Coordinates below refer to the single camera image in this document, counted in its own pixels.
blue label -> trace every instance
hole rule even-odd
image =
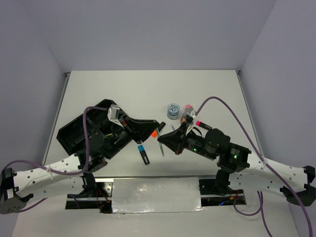
[[[139,145],[139,146],[138,146],[138,150],[139,150],[139,152],[142,152],[142,151],[144,151],[145,149],[144,149],[143,145]]]

gray wall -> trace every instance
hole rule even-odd
[[[64,78],[20,3],[0,0],[0,167],[15,159],[41,162]],[[12,235],[16,218],[0,215],[2,237]]]
[[[276,0],[21,0],[64,71],[241,69]]]
[[[315,12],[315,0],[277,0],[241,70],[265,155],[298,167],[316,166]],[[308,236],[302,210],[291,210]],[[308,213],[315,232],[315,203]]]

purple wire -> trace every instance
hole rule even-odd
[[[268,228],[268,226],[267,226],[265,214],[263,213],[263,194],[262,194],[262,192],[260,192],[260,195],[261,195],[261,197],[260,197],[259,199],[260,199],[260,204],[261,204],[261,217],[262,217],[262,222],[263,222],[263,225],[264,225],[265,228],[266,228],[266,231],[267,231],[268,235],[269,235],[270,237],[272,237],[272,234],[271,234],[271,232],[269,231],[269,228]]]
[[[55,174],[61,174],[61,175],[69,175],[69,176],[75,176],[75,175],[79,175],[79,174],[82,174],[84,172],[86,172],[86,170],[88,169],[88,166],[89,166],[89,157],[90,157],[90,145],[89,145],[89,138],[88,138],[88,130],[87,130],[87,122],[86,122],[86,114],[89,110],[103,110],[103,111],[107,111],[108,109],[106,108],[101,108],[101,107],[95,107],[95,106],[89,106],[87,108],[85,108],[85,110],[83,111],[83,114],[82,114],[82,122],[83,122],[83,133],[84,133],[84,139],[85,139],[85,147],[86,147],[86,160],[85,160],[85,164],[84,164],[84,167],[82,170],[80,171],[77,171],[77,172],[69,172],[69,173],[65,173],[65,172],[61,172],[61,171],[58,171],[58,170],[55,170],[55,169],[51,169],[50,171],[52,173],[55,173]],[[9,166],[11,166],[12,164],[14,163],[26,163],[26,164],[30,164],[30,165],[33,165],[37,168],[40,168],[40,169],[44,169],[46,170],[47,167],[43,166],[43,165],[40,165],[40,164],[37,164],[35,162],[32,162],[32,161],[28,161],[28,160],[23,160],[23,159],[17,159],[17,160],[14,160],[14,161],[11,161],[9,164],[7,164],[3,170],[7,169]],[[78,204],[78,201],[76,198],[74,198],[76,203],[77,203],[77,206],[79,208],[79,204]],[[23,210],[20,210],[18,211],[18,213],[20,212],[24,212],[24,211],[27,211],[27,210],[30,210],[31,208],[37,206],[38,204],[42,203],[43,201],[45,201],[46,198],[38,201],[37,203],[35,203],[33,206],[30,206],[26,209],[23,209]]]
[[[239,210],[237,209],[237,207],[236,207],[236,202],[237,202],[239,199],[241,199],[243,196],[237,197],[237,198],[234,200],[234,209],[236,210],[236,212],[238,212],[239,214],[244,215],[244,216],[254,216],[254,215],[257,215],[257,214],[261,211],[261,208],[262,208],[261,194],[260,194],[258,191],[257,191],[257,193],[258,193],[258,196],[259,196],[260,207],[259,207],[259,209],[258,209],[256,212],[247,214],[247,213],[243,213],[243,212],[241,212],[241,211],[239,211]]]
[[[19,210],[19,211],[17,211],[17,213],[21,213],[21,212],[28,211],[28,210],[32,209],[33,207],[36,207],[38,204],[42,203],[42,202],[45,201],[46,199],[47,199],[47,198],[44,198],[44,199],[38,201],[37,203],[35,203],[33,206],[30,206],[30,207],[25,208],[25,209],[23,209],[23,210]]]
[[[80,209],[79,202],[78,202],[77,198],[75,197],[75,195],[70,194],[70,196],[75,200],[75,203],[76,203],[76,205],[77,205],[77,208]]]
[[[217,96],[211,96],[211,97],[208,97],[206,100],[204,100],[204,102],[201,104],[201,106],[199,107],[199,109],[197,110],[196,112],[196,115],[198,115],[201,111],[201,109],[203,108],[203,106],[206,104],[207,101],[211,100],[211,99],[215,99],[215,100],[218,100],[220,102],[222,102],[226,108],[231,112],[231,114],[234,116],[234,118],[236,119],[237,123],[239,124],[239,126],[241,127],[241,129],[243,130],[244,134],[246,135],[248,141],[250,142],[252,148],[255,150],[256,154],[258,155],[258,157],[260,158],[260,160],[262,162],[264,162],[264,158],[262,157],[262,155],[260,154],[259,150],[256,148],[255,144],[252,142],[251,138],[249,137],[246,129],[244,128],[244,126],[241,124],[240,120],[237,118],[236,114],[233,112],[233,110],[229,107],[229,105],[223,101],[221,98],[217,97]],[[297,196],[297,194],[295,193],[295,191],[292,189],[292,187],[289,185],[289,183],[283,179],[278,172],[276,172],[269,164],[266,164],[266,167],[268,167],[287,187],[288,189],[292,192],[292,194],[295,196],[296,200],[298,201],[299,205],[301,206],[303,212],[304,212],[304,215],[306,217],[306,221],[307,221],[307,224],[308,224],[308,229],[309,229],[309,233],[310,233],[310,237],[313,237],[313,228],[312,228],[312,223],[311,223],[311,220],[310,220],[310,217],[308,216],[308,213],[307,213],[307,210],[306,208],[304,207],[302,201],[300,200],[300,198]]]

purple cable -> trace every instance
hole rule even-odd
[[[88,166],[89,166],[89,157],[90,157],[90,146],[89,146],[89,138],[88,138],[88,131],[87,131],[87,122],[86,122],[86,114],[87,112],[90,110],[90,109],[93,109],[93,110],[103,110],[103,111],[107,111],[108,109],[106,108],[101,108],[101,107],[95,107],[95,106],[89,106],[87,108],[85,108],[85,110],[83,111],[83,114],[82,114],[82,122],[83,122],[83,132],[84,132],[84,139],[85,139],[85,147],[86,147],[86,160],[85,160],[85,164],[84,164],[84,167],[82,170],[80,171],[77,171],[77,172],[69,172],[69,173],[65,173],[65,172],[61,172],[61,171],[58,171],[58,170],[55,170],[55,169],[51,169],[50,171],[52,173],[55,173],[55,174],[61,174],[61,175],[69,175],[69,176],[75,176],[75,175],[79,175],[79,174],[82,174],[84,172],[86,172],[86,170],[88,169]],[[40,165],[40,164],[37,164],[35,162],[32,162],[32,161],[28,161],[28,160],[22,160],[22,159],[17,159],[17,160],[14,160],[14,161],[11,161],[9,164],[7,164],[3,170],[7,169],[9,166],[11,166],[12,164],[14,163],[26,163],[26,164],[30,164],[30,165],[33,165],[37,168],[41,168],[41,169],[44,169],[46,170],[47,168],[43,165]],[[38,201],[37,203],[35,203],[33,206],[30,206],[26,209],[23,209],[23,210],[20,210],[18,212],[24,212],[24,211],[27,211],[27,210],[30,210],[31,208],[37,206],[38,204],[40,204],[41,202],[45,201],[46,198]]]
[[[241,129],[243,130],[244,134],[246,135],[248,141],[250,142],[252,148],[255,150],[256,154],[258,155],[258,157],[260,158],[260,160],[262,162],[264,162],[264,158],[262,157],[262,155],[260,154],[259,150],[256,148],[255,144],[252,142],[251,138],[249,137],[246,129],[243,127],[243,125],[241,124],[240,120],[237,118],[236,114],[233,112],[233,110],[229,107],[229,105],[223,101],[221,98],[217,97],[217,96],[211,96],[211,97],[208,97],[206,100],[204,100],[204,102],[201,104],[201,106],[199,107],[199,109],[197,110],[196,112],[196,115],[198,115],[200,113],[200,111],[202,110],[203,106],[206,104],[207,101],[211,100],[211,99],[216,99],[220,102],[222,102],[226,108],[231,112],[231,114],[234,116],[234,118],[236,119],[237,123],[239,124],[239,126],[241,127]],[[269,164],[266,164],[266,167],[268,167],[286,186],[287,188],[292,192],[292,194],[295,196],[296,200],[298,201],[299,205],[301,206],[303,212],[304,212],[304,215],[306,217],[306,221],[307,221],[307,224],[308,224],[308,230],[309,230],[309,233],[310,233],[310,237],[313,237],[313,228],[312,228],[312,224],[311,224],[311,220],[308,216],[308,213],[307,213],[307,210],[306,208],[304,207],[302,201],[300,200],[300,198],[297,196],[297,194],[295,193],[295,191],[292,189],[292,187],[289,185],[289,183],[283,179],[278,172],[276,172]]]
[[[260,195],[261,195],[261,197],[259,199],[260,199],[260,204],[261,204],[261,217],[262,217],[263,225],[265,226],[266,231],[268,232],[268,235],[270,237],[273,237],[271,232],[268,229],[266,218],[265,218],[265,214],[263,213],[263,194],[262,194],[262,192],[260,192]]]
[[[239,211],[239,210],[237,209],[237,207],[236,207],[236,202],[237,202],[238,199],[240,199],[240,198],[242,198],[242,197],[237,197],[237,198],[234,200],[234,209],[236,210],[236,212],[238,212],[239,214],[244,215],[244,216],[254,216],[254,215],[257,215],[259,212],[261,212],[263,225],[264,225],[264,227],[265,227],[265,229],[266,229],[268,235],[269,235],[270,237],[272,237],[272,234],[271,234],[271,232],[269,231],[269,228],[268,228],[267,222],[266,222],[266,218],[265,218],[264,213],[263,213],[263,194],[262,194],[262,192],[259,192],[259,191],[257,191],[257,194],[258,194],[258,197],[259,197],[260,207],[259,207],[259,209],[258,209],[256,212],[247,214],[247,213],[243,213],[243,212],[241,212],[241,211]]]
[[[76,205],[77,205],[77,208],[80,209],[79,202],[78,202],[77,198],[75,197],[75,195],[70,194],[70,196],[75,200],[75,203],[76,203]]]
[[[36,207],[38,204],[42,203],[42,202],[45,201],[46,199],[47,199],[47,198],[44,198],[44,199],[38,201],[37,203],[35,203],[33,206],[30,206],[30,207],[25,208],[25,209],[23,209],[23,210],[19,210],[19,211],[17,211],[17,213],[21,213],[21,212],[28,211],[28,210],[32,209],[33,207]]]
[[[261,194],[260,194],[258,191],[257,191],[257,193],[258,193],[258,196],[259,196],[260,207],[259,207],[259,209],[258,209],[256,212],[247,214],[247,213],[243,213],[243,212],[241,212],[241,211],[239,211],[239,210],[237,209],[237,207],[236,207],[236,202],[237,202],[238,199],[241,199],[243,196],[237,197],[237,198],[234,200],[234,209],[236,210],[236,212],[238,212],[239,214],[244,215],[244,216],[254,216],[254,215],[257,215],[257,214],[261,211],[261,208],[262,208]]]

